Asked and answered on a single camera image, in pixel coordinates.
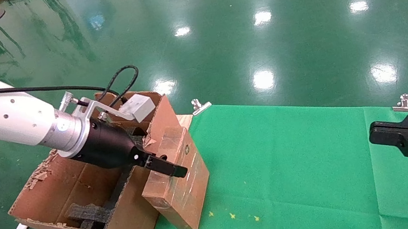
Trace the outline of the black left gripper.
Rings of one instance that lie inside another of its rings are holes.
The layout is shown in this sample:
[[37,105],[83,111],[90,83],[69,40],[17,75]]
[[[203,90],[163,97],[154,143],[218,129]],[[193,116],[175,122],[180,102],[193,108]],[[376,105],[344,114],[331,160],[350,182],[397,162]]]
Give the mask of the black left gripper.
[[188,173],[187,168],[143,150],[121,127],[112,127],[94,120],[90,121],[88,131],[81,150],[69,157],[70,159],[106,169],[142,166],[169,177],[184,178]]

